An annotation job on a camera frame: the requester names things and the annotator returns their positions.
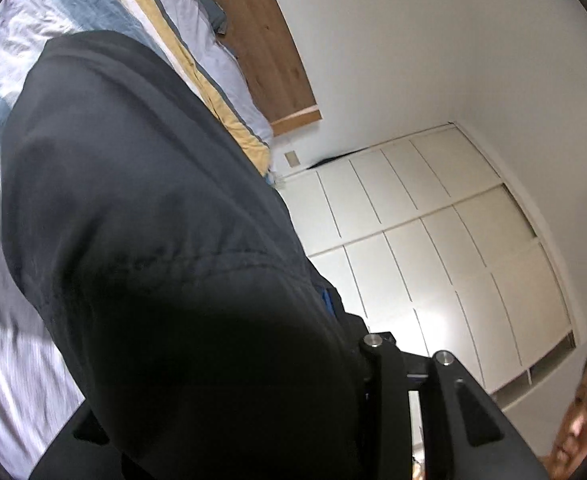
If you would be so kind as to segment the black puffy down jacket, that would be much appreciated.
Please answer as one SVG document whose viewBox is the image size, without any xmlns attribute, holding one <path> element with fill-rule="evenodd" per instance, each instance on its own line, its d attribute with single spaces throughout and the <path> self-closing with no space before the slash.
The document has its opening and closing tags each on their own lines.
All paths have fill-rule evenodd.
<svg viewBox="0 0 587 480">
<path fill-rule="evenodd" d="M 122 478 L 363 474 L 363 363 L 284 202 L 166 62 L 50 40 L 1 139 L 8 270 Z"/>
</svg>

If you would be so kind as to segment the white sliding wardrobe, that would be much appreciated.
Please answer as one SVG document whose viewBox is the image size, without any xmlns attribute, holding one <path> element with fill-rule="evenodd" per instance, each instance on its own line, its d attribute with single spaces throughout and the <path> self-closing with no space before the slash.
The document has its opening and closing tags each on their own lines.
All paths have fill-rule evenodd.
<svg viewBox="0 0 587 480">
<path fill-rule="evenodd" d="M 451 351 L 502 406 L 571 355 L 570 308 L 539 230 L 461 129 L 339 157 L 277 191 L 344 307 L 403 351 Z"/>
</svg>

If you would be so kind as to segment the blue pillow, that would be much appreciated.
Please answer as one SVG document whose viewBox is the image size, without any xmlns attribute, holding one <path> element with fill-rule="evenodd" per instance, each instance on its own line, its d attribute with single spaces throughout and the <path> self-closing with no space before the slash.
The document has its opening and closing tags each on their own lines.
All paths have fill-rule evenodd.
<svg viewBox="0 0 587 480">
<path fill-rule="evenodd" d="M 228 31 L 228 14 L 216 0 L 198 0 L 202 10 L 208 16 L 213 32 L 218 36 L 225 36 Z"/>
</svg>

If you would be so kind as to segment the wooden bed headboard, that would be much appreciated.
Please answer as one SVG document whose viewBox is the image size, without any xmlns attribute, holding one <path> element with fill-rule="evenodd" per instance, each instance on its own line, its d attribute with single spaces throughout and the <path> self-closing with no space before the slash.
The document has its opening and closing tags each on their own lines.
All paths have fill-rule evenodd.
<svg viewBox="0 0 587 480">
<path fill-rule="evenodd" d="M 322 120 L 299 51 L 277 0 L 216 0 L 228 17 L 225 46 L 277 136 Z"/>
</svg>

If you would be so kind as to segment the beige wall switch plate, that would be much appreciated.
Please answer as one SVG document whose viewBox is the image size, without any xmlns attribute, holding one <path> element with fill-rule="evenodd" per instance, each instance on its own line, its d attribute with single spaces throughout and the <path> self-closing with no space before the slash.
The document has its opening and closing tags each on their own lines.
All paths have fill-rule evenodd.
<svg viewBox="0 0 587 480">
<path fill-rule="evenodd" d="M 285 158 L 287 160 L 287 164 L 290 168 L 295 168 L 300 165 L 300 160 L 295 151 L 289 151 L 285 153 Z"/>
</svg>

